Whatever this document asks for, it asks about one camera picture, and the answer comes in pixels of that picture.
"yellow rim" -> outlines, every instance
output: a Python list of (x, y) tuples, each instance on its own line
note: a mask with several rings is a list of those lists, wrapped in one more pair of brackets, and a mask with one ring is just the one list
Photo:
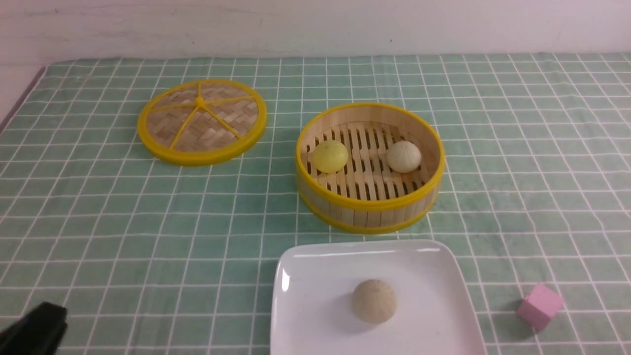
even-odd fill
[[(210, 102), (204, 102), (203, 99), (201, 99), (201, 96), (199, 96), (198, 99), (201, 99), (201, 102), (198, 102), (198, 100), (196, 100), (195, 104), (183, 104), (183, 105), (175, 105), (175, 106), (168, 107), (168, 108), (194, 107), (193, 112), (182, 123), (182, 127), (180, 131), (177, 133), (174, 143), (171, 145), (171, 148), (164, 147), (163, 145), (158, 144), (155, 140), (153, 140), (151, 135), (147, 131), (147, 124), (146, 124), (147, 117), (152, 110), (166, 109), (164, 107), (154, 109), (153, 106), (158, 101), (160, 101), (160, 99), (162, 99), (164, 96), (169, 95), (172, 92), (181, 90), (183, 88), (188, 88), (194, 85), (197, 85), (198, 88), (200, 88), (201, 85), (208, 84), (208, 83), (219, 83), (219, 84), (231, 85), (233, 87), (237, 87), (247, 92), (250, 95), (250, 97), (254, 99), (259, 109), (259, 115), (252, 129), (246, 135), (239, 136), (238, 134), (236, 134), (236, 132), (233, 130), (233, 128), (229, 124), (224, 122), (221, 118), (219, 118), (216, 114), (214, 114), (214, 112), (211, 112), (210, 115), (213, 116), (213, 118), (215, 118), (217, 121), (219, 121), (219, 123), (222, 126), (226, 127), (227, 130), (231, 131), (237, 137), (237, 141), (235, 143), (229, 144), (219, 149), (212, 150), (210, 152), (180, 152), (180, 151), (173, 150), (172, 147), (175, 146), (175, 142), (177, 141), (177, 138), (181, 135), (187, 123), (190, 121), (193, 114), (198, 109), (202, 109), (208, 112), (209, 110), (205, 108), (206, 107), (205, 104), (217, 104), (217, 103), (228, 101), (228, 100), (243, 99), (243, 97), (236, 97), (236, 98), (220, 99), (220, 100), (214, 100)], [(236, 156), (243, 154), (248, 149), (250, 149), (259, 139), (261, 139), (263, 133), (265, 132), (265, 127), (267, 125), (267, 116), (268, 114), (267, 114), (267, 108), (265, 106), (265, 101), (263, 101), (263, 98), (259, 95), (259, 93), (257, 93), (254, 89), (252, 89), (251, 87), (248, 87), (247, 85), (237, 83), (236, 81), (222, 80), (222, 79), (207, 79), (207, 80), (191, 81), (188, 83), (177, 85), (176, 87), (172, 87), (162, 92), (160, 95), (154, 97), (151, 101), (149, 101), (149, 103), (145, 105), (142, 112), (140, 112), (140, 117), (138, 118), (138, 135), (140, 136), (140, 140), (143, 142), (147, 150), (149, 150), (153, 155), (155, 155), (159, 159), (162, 159), (169, 163), (173, 163), (177, 165), (186, 165), (186, 166), (217, 164), (217, 163), (230, 160)]]
[[(432, 133), (433, 138), (436, 140), (439, 146), (440, 158), (439, 158), (438, 169), (436, 169), (436, 173), (427, 182), (427, 184), (423, 185), (420, 189), (408, 195), (397, 197), (397, 198), (391, 198), (390, 200), (362, 201), (362, 200), (356, 200), (350, 197), (340, 196), (336, 193), (333, 193), (323, 188), (322, 186), (320, 186), (320, 184), (318, 184), (317, 181), (315, 181), (313, 178), (311, 178), (311, 176), (309, 176), (307, 169), (302, 164), (302, 160), (300, 159), (300, 142), (302, 141), (302, 138), (305, 135), (305, 133), (321, 117), (328, 115), (333, 111), (346, 109), (349, 107), (356, 107), (356, 106), (379, 106), (379, 107), (385, 107), (388, 109), (402, 112), (408, 115), (410, 118), (417, 120), (420, 124), (424, 125), (424, 127), (426, 127)], [(341, 105), (341, 106), (333, 107), (332, 109), (328, 109), (324, 111), (323, 113), (319, 114), (318, 116), (316, 116), (314, 119), (311, 120), (311, 122), (309, 122), (305, 126), (302, 132), (300, 132), (300, 136), (298, 136), (298, 143), (296, 144), (295, 158), (296, 158), (296, 166), (297, 166), (298, 174), (300, 174), (300, 177), (318, 195), (324, 197), (331, 203), (335, 203), (336, 205), (350, 208), (353, 210), (364, 210), (364, 211), (379, 211), (379, 210), (390, 210), (394, 208), (401, 208), (423, 198), (425, 195), (427, 195), (429, 191), (431, 191), (434, 188), (434, 186), (436, 186), (440, 182), (443, 170), (445, 169), (445, 150), (443, 149), (442, 142), (440, 141), (438, 134), (436, 133), (436, 131), (433, 130), (433, 128), (429, 124), (427, 124), (425, 121), (423, 121), (420, 117), (413, 114), (412, 112), (404, 110), (400, 107), (397, 107), (394, 105), (388, 105), (388, 104), (378, 104), (378, 103), (373, 103), (373, 102), (360, 102), (356, 104)]]
[(399, 224), (393, 224), (393, 225), (387, 226), (387, 227), (371, 227), (371, 228), (368, 228), (368, 227), (351, 226), (350, 224), (345, 224), (345, 223), (339, 222), (337, 220), (334, 220), (334, 219), (330, 218), (329, 216), (320, 213), (320, 211), (318, 211), (311, 204), (311, 202), (307, 201), (307, 199), (304, 198), (304, 196), (302, 196), (302, 193), (300, 192), (300, 190), (298, 190), (298, 195), (300, 195), (300, 199), (305, 203), (307, 208), (309, 208), (309, 210), (314, 215), (316, 215), (318, 218), (323, 220), (325, 223), (330, 224), (333, 227), (342, 229), (343, 231), (350, 232), (350, 233), (356, 233), (356, 234), (385, 234), (385, 233), (392, 233), (392, 232), (400, 231), (401, 229), (407, 228), (407, 227), (413, 225), (414, 223), (418, 222), (421, 218), (423, 218), (427, 214), (427, 212), (429, 212), (429, 210), (432, 208), (432, 206), (434, 205), (434, 202), (436, 201), (436, 197), (438, 197), (438, 194), (436, 194), (434, 196), (434, 198), (432, 198), (432, 201), (430, 202), (430, 204), (425, 208), (425, 210), (423, 210), (420, 214), (414, 216), (412, 219), (409, 219), (409, 220), (407, 220), (405, 222), (402, 222), (402, 223), (399, 223)]

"white plate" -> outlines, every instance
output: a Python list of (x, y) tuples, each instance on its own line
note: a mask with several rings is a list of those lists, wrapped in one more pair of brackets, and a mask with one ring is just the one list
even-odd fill
[[(378, 326), (351, 309), (366, 279), (395, 290), (398, 309)], [(427, 240), (297, 246), (278, 263), (271, 355), (485, 355), (473, 304), (454, 255)]]

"bamboo steamer lid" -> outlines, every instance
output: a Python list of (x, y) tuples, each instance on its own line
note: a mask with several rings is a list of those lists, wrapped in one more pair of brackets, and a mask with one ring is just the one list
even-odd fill
[(151, 100), (138, 120), (138, 134), (159, 159), (210, 165), (250, 149), (266, 121), (265, 102), (255, 90), (235, 81), (200, 80)]

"pink cube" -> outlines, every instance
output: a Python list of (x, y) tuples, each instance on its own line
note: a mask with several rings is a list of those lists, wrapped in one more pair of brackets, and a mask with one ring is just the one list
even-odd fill
[(537, 332), (544, 330), (563, 306), (563, 298), (544, 284), (537, 284), (517, 310), (517, 315)]

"bamboo steamer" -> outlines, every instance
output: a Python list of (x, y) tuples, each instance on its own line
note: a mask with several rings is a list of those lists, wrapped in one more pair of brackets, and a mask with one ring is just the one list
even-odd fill
[[(349, 159), (336, 173), (311, 164), (313, 151), (326, 140), (348, 149)], [(390, 169), (387, 149), (397, 141), (419, 148), (419, 168), (407, 174)], [(311, 211), (332, 226), (360, 234), (400, 230), (432, 207), (445, 167), (438, 134), (415, 114), (393, 105), (348, 104), (329, 109), (301, 132), (295, 152), (297, 188)]]
[(210, 165), (250, 149), (263, 135), (262, 97), (236, 81), (192, 81), (151, 100), (138, 119), (138, 135), (153, 155), (178, 165)]

